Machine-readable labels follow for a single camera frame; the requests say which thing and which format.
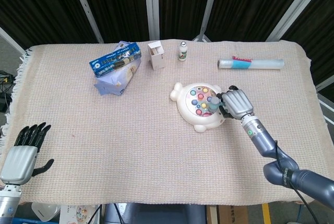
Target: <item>small white box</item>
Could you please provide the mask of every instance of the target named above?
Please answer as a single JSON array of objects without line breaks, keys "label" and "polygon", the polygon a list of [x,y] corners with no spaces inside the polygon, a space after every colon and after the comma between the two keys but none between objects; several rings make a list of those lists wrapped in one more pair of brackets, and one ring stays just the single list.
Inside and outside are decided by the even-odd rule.
[{"label": "small white box", "polygon": [[160,40],[148,44],[148,52],[150,53],[151,56],[151,64],[153,70],[165,67],[165,61],[163,59],[163,53],[165,51],[162,48]]}]

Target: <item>blue box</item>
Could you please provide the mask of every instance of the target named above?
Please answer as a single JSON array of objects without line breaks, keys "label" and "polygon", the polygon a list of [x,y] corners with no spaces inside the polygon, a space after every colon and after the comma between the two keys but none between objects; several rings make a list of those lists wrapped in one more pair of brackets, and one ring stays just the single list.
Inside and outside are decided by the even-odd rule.
[{"label": "blue box", "polygon": [[96,77],[105,75],[113,70],[121,68],[126,64],[141,58],[141,50],[137,43],[132,43],[115,52],[102,56],[89,62]]}]

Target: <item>tablecloth fringe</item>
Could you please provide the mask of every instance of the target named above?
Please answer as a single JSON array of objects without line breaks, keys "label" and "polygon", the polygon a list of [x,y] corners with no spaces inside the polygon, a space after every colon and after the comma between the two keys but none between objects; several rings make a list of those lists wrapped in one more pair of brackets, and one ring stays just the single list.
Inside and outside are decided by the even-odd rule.
[{"label": "tablecloth fringe", "polygon": [[31,56],[32,52],[33,52],[32,48],[29,48],[26,50],[26,53],[20,57],[22,64],[20,64],[19,68],[17,69],[17,76],[15,77],[14,81],[15,85],[13,86],[13,92],[11,93],[12,103],[9,106],[9,112],[5,114],[7,122],[5,125],[0,127],[3,133],[0,138],[0,155],[2,154],[3,148],[6,145],[6,136],[13,117],[12,110],[14,108],[15,98],[17,97],[18,91],[20,91],[20,87],[23,81],[23,74],[28,66],[29,57]]}]

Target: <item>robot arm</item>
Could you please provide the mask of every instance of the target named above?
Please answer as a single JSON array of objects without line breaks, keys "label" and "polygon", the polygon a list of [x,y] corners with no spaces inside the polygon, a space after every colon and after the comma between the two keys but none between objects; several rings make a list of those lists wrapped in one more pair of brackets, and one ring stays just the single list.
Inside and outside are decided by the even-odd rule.
[{"label": "robot arm", "polygon": [[272,184],[300,190],[334,210],[334,181],[310,170],[300,170],[298,164],[277,147],[254,115],[246,94],[235,86],[230,89],[217,95],[221,101],[219,109],[225,117],[241,120],[246,134],[262,156],[276,159],[264,166],[265,178]]},{"label": "robot arm", "polygon": [[45,166],[34,169],[37,155],[51,125],[26,126],[19,133],[14,146],[9,150],[0,179],[5,187],[0,191],[0,224],[10,224],[21,198],[21,186],[32,176],[47,171],[53,164],[49,160]]}]

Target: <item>white toy base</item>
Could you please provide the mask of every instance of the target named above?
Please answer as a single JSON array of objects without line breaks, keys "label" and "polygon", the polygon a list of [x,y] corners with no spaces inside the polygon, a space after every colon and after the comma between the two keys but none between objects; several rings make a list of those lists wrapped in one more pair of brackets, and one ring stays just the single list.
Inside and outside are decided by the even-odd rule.
[{"label": "white toy base", "polygon": [[209,108],[211,98],[220,92],[219,86],[208,83],[199,82],[183,87],[178,82],[170,98],[176,101],[181,116],[194,126],[195,131],[203,133],[206,129],[220,126],[225,120],[219,109],[211,111]]}]

